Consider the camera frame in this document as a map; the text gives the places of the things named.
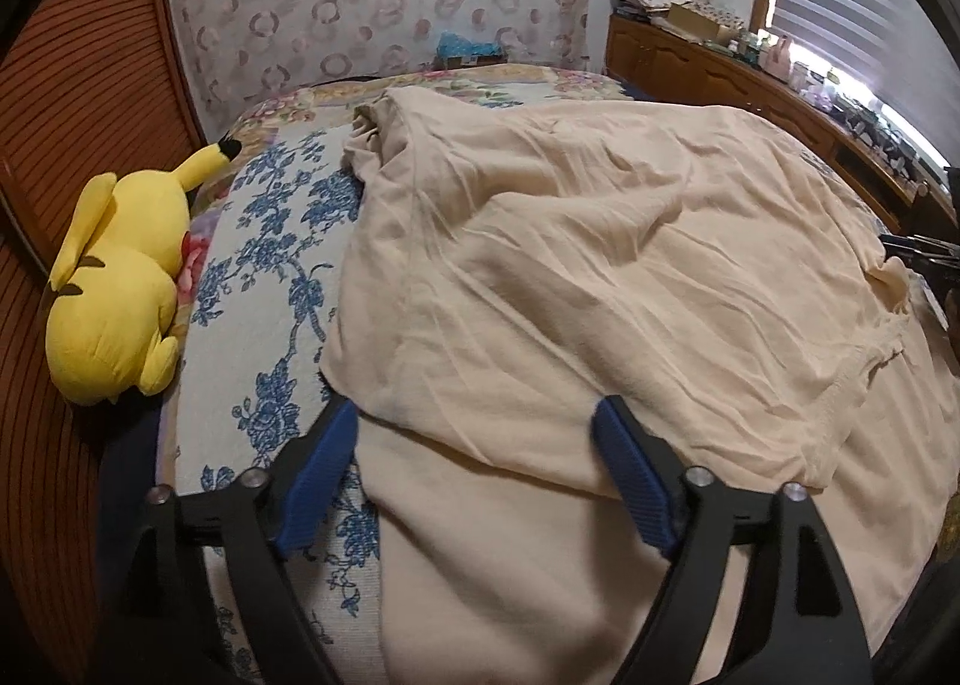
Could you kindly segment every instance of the window blind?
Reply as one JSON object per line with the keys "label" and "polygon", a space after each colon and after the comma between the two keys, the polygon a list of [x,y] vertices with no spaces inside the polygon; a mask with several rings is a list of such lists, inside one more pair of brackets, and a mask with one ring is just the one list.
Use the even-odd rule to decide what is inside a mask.
{"label": "window blind", "polygon": [[775,0],[771,29],[867,84],[960,166],[960,69],[916,0]]}

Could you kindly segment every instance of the yellow plush toy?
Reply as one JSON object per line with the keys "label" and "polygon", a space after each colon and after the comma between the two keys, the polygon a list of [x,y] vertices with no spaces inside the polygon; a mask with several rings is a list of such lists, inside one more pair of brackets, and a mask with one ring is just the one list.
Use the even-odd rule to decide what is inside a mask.
{"label": "yellow plush toy", "polygon": [[116,400],[134,384],[156,394],[173,379],[180,347],[163,335],[190,226],[186,193],[239,152],[224,137],[172,173],[104,173],[83,188],[50,272],[47,363],[67,400]]}

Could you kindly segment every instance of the beige blanket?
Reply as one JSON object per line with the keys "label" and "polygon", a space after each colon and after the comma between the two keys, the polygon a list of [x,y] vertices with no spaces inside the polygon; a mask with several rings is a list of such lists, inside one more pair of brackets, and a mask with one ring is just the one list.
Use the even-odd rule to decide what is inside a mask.
{"label": "beige blanket", "polygon": [[590,445],[612,393],[728,483],[823,488],[880,644],[954,489],[958,387],[845,186],[730,108],[406,88],[354,127],[366,187],[322,369],[366,415],[392,681],[610,681],[664,573]]}

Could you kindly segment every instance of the blue gripper pad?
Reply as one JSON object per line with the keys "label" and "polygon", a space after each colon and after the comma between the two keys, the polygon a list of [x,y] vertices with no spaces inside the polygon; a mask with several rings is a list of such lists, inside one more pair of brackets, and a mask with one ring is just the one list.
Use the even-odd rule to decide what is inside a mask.
{"label": "blue gripper pad", "polygon": [[347,400],[326,426],[283,498],[280,533],[274,545],[284,559],[313,544],[320,521],[349,466],[357,429],[357,408]]}
{"label": "blue gripper pad", "polygon": [[596,407],[592,436],[640,538],[669,559],[679,544],[669,493],[608,400],[602,400]]}

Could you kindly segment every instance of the colorful floral bedspread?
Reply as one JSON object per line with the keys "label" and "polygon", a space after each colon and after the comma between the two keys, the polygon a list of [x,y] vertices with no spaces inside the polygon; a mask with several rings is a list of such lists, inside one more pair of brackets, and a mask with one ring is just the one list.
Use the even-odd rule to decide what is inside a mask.
{"label": "colorful floral bedspread", "polygon": [[[625,100],[596,74],[503,65],[309,87],[243,116],[232,129],[243,151],[198,194],[178,282],[173,330],[185,348],[163,407],[157,478],[179,493],[269,466],[323,409],[329,392],[318,363],[360,207],[357,182],[340,169],[352,108],[412,84],[486,107]],[[214,549],[205,556],[234,669],[256,679],[226,563]],[[385,683],[376,511],[355,465],[317,543],[288,573],[344,683]]]}

